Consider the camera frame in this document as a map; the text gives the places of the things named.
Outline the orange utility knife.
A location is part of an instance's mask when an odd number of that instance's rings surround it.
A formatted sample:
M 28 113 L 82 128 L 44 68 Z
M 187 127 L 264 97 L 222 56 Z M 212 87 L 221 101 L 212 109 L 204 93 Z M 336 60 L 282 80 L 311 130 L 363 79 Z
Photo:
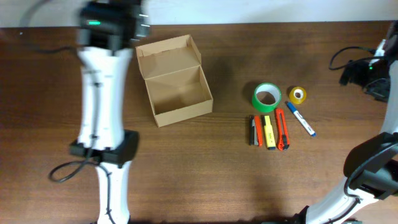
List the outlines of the orange utility knife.
M 278 142 L 277 148 L 280 151 L 285 151 L 290 146 L 289 134 L 287 131 L 287 126 L 285 122 L 284 111 L 281 108 L 275 109 L 275 118 L 277 123 L 277 130 L 278 130 Z

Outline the green tape roll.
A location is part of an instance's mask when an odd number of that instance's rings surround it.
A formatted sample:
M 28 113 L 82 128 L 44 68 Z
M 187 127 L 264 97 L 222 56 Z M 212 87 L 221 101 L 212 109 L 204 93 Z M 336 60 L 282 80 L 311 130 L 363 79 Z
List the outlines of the green tape roll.
M 281 91 L 276 85 L 273 83 L 261 83 L 254 90 L 252 105 L 262 113 L 269 113 L 276 109 L 281 99 Z

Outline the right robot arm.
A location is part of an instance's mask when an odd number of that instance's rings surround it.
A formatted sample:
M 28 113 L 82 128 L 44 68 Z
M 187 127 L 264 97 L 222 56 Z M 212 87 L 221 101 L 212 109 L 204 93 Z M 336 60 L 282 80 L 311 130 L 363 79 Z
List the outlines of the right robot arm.
M 342 181 L 320 202 L 306 206 L 291 223 L 347 223 L 363 207 L 397 196 L 397 21 L 371 57 L 350 60 L 339 83 L 355 83 L 387 103 L 380 133 L 348 154 Z

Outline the small yellow tape roll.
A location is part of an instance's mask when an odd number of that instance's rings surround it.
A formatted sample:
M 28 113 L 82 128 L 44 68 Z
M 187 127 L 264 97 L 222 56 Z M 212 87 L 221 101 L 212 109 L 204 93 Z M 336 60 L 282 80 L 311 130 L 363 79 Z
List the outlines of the small yellow tape roll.
M 301 86 L 293 87 L 289 93 L 289 99 L 293 104 L 302 104 L 307 97 L 307 92 Z

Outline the yellow highlighter pen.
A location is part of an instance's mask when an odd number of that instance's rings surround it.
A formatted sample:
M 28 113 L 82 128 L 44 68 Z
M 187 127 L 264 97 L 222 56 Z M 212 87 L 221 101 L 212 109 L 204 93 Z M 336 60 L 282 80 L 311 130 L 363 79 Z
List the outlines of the yellow highlighter pen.
M 271 125 L 270 116 L 268 115 L 264 115 L 264 130 L 265 130 L 265 139 L 268 150 L 275 150 L 276 144 L 275 144 L 274 132 Z

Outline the brown cardboard box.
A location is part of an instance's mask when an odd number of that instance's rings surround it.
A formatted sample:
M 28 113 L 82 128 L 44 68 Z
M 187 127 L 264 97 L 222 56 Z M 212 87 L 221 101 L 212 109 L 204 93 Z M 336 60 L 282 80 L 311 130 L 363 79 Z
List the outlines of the brown cardboard box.
M 158 127 L 213 111 L 201 53 L 191 35 L 138 46 L 136 55 Z

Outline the orange black stapler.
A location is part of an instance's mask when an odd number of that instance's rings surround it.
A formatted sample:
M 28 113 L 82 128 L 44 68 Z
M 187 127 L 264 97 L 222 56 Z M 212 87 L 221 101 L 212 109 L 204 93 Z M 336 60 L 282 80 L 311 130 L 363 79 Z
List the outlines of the orange black stapler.
M 262 123 L 259 116 L 249 116 L 249 144 L 259 147 L 263 145 Z

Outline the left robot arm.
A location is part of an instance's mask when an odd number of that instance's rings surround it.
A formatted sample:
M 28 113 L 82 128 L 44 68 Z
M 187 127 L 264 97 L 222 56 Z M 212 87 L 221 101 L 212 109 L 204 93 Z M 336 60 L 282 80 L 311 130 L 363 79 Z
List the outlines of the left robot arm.
M 99 180 L 97 223 L 129 223 L 128 174 L 139 133 L 123 127 L 124 86 L 132 41 L 147 35 L 142 1 L 90 1 L 79 15 L 77 55 L 82 61 L 82 118 L 70 153 L 78 170 L 93 166 Z

